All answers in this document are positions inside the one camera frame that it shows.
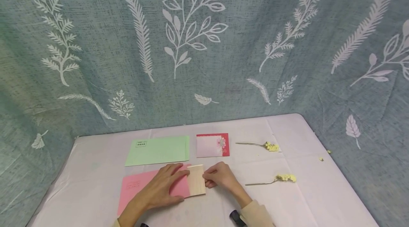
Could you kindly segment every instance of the fabric backdrop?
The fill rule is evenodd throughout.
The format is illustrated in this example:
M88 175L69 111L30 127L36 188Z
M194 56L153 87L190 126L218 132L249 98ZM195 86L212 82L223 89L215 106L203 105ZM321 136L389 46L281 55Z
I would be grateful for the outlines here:
M1 0L0 12L1 226L29 221L76 136L293 112L381 227L409 226L409 0Z

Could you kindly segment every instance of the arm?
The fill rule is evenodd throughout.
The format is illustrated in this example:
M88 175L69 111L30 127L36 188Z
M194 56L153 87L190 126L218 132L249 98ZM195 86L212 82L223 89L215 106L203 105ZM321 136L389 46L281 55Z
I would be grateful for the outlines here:
M231 192L242 208L241 217L248 227L274 227L266 207L260 206L256 200L251 199L243 186L237 181L229 165L219 162L206 170L203 178L206 187L213 188L219 185Z
M182 196L169 195L171 185L189 170L178 171L182 163L168 164L161 168L156 176L127 204L113 225L114 227L134 227L143 213L149 209L169 206L185 200Z

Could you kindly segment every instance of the pink envelope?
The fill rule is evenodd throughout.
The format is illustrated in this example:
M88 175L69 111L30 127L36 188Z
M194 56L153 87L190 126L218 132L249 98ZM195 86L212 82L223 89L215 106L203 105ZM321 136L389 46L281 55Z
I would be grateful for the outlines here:
M179 170L186 170L187 165L183 165ZM137 175L125 176L122 179L121 195L119 197L118 216L124 211L126 205L132 198L140 192L159 172L159 170L145 172ZM190 197L187 177L183 176L177 180L169 190L171 196Z

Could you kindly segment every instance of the black object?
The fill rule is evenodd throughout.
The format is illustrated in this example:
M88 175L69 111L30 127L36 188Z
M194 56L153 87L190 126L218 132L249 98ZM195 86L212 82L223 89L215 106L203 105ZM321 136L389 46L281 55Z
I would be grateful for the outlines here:
M243 220L240 218L240 214L237 212L237 210L234 210L230 214L230 218L233 220L237 227L247 227L246 223L243 222Z

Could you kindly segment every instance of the left hand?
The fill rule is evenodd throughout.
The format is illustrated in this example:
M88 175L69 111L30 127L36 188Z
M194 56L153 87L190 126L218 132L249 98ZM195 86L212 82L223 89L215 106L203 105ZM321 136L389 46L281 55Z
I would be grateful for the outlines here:
M169 206L185 200L183 196L170 196L169 189L178 179L190 173L178 171L182 163L167 164L156 176L128 203L118 218L121 227L134 226L139 217L149 209Z

